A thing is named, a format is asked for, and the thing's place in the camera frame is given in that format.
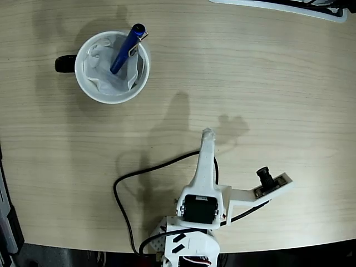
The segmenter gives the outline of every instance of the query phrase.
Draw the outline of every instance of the silver pen clip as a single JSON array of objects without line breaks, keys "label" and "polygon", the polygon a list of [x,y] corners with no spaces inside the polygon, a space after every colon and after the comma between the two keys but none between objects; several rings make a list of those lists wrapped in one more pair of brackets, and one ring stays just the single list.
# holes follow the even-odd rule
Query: silver pen clip
[{"label": "silver pen clip", "polygon": [[149,35],[148,31],[145,31],[145,33],[142,35],[142,37],[138,37],[139,42],[137,44],[135,44],[129,51],[128,51],[128,56],[132,57],[136,51],[137,51],[137,47],[139,46],[139,44],[142,42],[143,39],[145,39],[147,36]]}]

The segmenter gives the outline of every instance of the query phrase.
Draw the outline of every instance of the blue pen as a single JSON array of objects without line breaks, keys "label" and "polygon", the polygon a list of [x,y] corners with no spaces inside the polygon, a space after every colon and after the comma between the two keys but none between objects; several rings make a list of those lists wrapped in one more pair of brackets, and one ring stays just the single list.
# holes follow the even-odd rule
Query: blue pen
[{"label": "blue pen", "polygon": [[130,33],[123,42],[120,51],[110,68],[112,74],[118,73],[123,64],[126,62],[127,58],[130,56],[130,51],[141,41],[141,37],[144,35],[145,32],[146,28],[142,24],[138,23],[132,27]]}]

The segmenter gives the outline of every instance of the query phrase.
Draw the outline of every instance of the white object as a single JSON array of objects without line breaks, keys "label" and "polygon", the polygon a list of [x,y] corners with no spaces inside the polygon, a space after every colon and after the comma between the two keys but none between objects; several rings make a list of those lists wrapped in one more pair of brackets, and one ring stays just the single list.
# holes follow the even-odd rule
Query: white object
[{"label": "white object", "polygon": [[110,31],[110,32],[102,32],[91,37],[80,48],[75,62],[75,74],[76,74],[77,82],[79,86],[82,88],[83,92],[90,98],[105,104],[123,103],[135,97],[138,93],[141,92],[141,90],[145,86],[149,78],[150,68],[151,68],[151,55],[150,55],[149,48],[147,44],[142,42],[138,46],[138,52],[140,56],[144,58],[145,63],[144,63],[142,75],[137,79],[136,84],[129,91],[124,92],[120,95],[106,95],[104,93],[101,93],[97,89],[97,86],[92,81],[88,80],[87,77],[85,76],[83,62],[88,55],[87,52],[96,42],[98,42],[101,39],[110,38],[112,36],[126,37],[127,33],[119,32],[119,31]]},{"label": "white object", "polygon": [[343,14],[341,17],[336,17],[336,16],[332,16],[329,14],[318,12],[316,10],[292,7],[292,6],[287,6],[284,4],[275,4],[275,3],[268,3],[268,2],[262,2],[262,1],[255,1],[255,0],[209,0],[209,1],[213,2],[213,3],[219,3],[219,4],[235,4],[238,6],[275,9],[275,10],[286,11],[286,12],[291,12],[291,13],[303,14],[303,15],[307,15],[307,16],[311,16],[311,17],[315,17],[315,18],[327,19],[329,21],[334,21],[334,22],[339,22],[339,23],[345,22],[347,20],[347,16],[348,16],[347,9],[344,9],[342,11]]},{"label": "white object", "polygon": [[[224,203],[222,192],[215,184],[214,180],[214,146],[215,133],[212,129],[205,129],[202,132],[201,146],[196,167],[195,175],[190,184],[183,188],[177,203],[177,216],[180,220],[180,225],[184,227],[200,228],[200,229],[218,229],[220,220],[223,218]],[[184,199],[187,195],[195,195],[201,197],[214,197],[217,199],[217,214],[211,225],[187,222],[182,219],[184,210]]]},{"label": "white object", "polygon": [[[164,217],[152,235],[162,233],[160,227],[166,227],[168,232],[187,229],[186,227],[179,225],[177,217],[170,216]],[[185,233],[184,235],[183,238],[178,238],[179,240],[175,240],[178,235],[170,235],[165,238],[163,267],[178,267],[179,257],[182,256],[207,257],[211,262],[211,267],[217,265],[220,246],[211,230],[207,230],[206,234],[198,231]],[[150,244],[156,251],[162,251],[157,249],[162,247],[162,239],[156,239]]]},{"label": "white object", "polygon": [[137,79],[139,53],[129,57],[116,75],[110,71],[112,59],[118,55],[124,40],[123,36],[114,35],[100,39],[89,48],[83,62],[85,76],[104,95],[114,96],[128,92]]},{"label": "white object", "polygon": [[[206,233],[195,231],[183,235],[169,235],[150,242],[156,252],[164,252],[162,257],[163,267],[178,267],[180,257],[200,256],[206,257],[211,262],[210,267],[216,267],[220,246],[212,233],[218,229],[226,212],[226,224],[231,224],[234,206],[258,206],[272,198],[286,193],[293,187],[293,181],[286,174],[274,178],[282,183],[277,183],[272,189],[262,190],[258,186],[252,190],[235,190],[231,186],[216,185],[214,179],[214,145],[215,134],[212,129],[205,129],[202,133],[201,147],[198,164],[194,178],[189,185],[183,188],[176,206],[176,217],[164,217],[151,236],[164,232],[181,229],[205,229]],[[215,219],[211,224],[201,224],[184,220],[184,200],[187,195],[196,196],[196,201],[214,197],[216,201]]]}]

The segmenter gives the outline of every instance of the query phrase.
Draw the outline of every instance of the black floor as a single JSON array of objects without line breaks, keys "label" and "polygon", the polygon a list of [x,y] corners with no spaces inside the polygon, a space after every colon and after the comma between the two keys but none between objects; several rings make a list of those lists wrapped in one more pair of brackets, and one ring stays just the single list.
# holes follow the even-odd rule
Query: black floor
[{"label": "black floor", "polygon": [[[125,253],[106,253],[105,255],[106,267],[154,266],[152,265],[154,255],[148,259],[140,259],[134,254]],[[224,254],[221,259],[220,267],[356,267],[356,240],[299,249]],[[15,260],[17,267],[102,267],[104,253],[98,255],[94,251],[25,244]]]}]

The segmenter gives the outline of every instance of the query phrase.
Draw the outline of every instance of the white cup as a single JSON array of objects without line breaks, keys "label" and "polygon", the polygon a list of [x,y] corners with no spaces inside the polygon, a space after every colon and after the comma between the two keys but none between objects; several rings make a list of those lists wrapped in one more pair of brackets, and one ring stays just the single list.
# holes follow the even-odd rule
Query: white cup
[{"label": "white cup", "polygon": [[145,60],[145,65],[144,69],[142,71],[142,75],[138,78],[136,81],[136,84],[127,92],[121,94],[121,95],[104,95],[102,94],[96,85],[88,80],[86,76],[84,75],[84,69],[83,69],[83,62],[85,58],[87,57],[87,52],[89,48],[98,40],[106,38],[108,36],[122,36],[126,38],[128,35],[128,32],[119,32],[119,31],[109,31],[109,32],[101,32],[98,33],[97,35],[94,35],[90,39],[88,39],[82,47],[79,49],[79,52],[77,55],[66,55],[66,56],[61,56],[56,59],[55,62],[55,69],[57,72],[74,72],[77,78],[77,82],[82,88],[83,92],[90,98],[100,102],[100,103],[105,103],[105,104],[119,104],[119,103],[124,103],[141,92],[141,90],[144,88],[150,74],[150,68],[151,68],[151,54],[149,51],[149,48],[147,44],[145,43],[140,43],[139,44],[139,55],[142,56]]}]

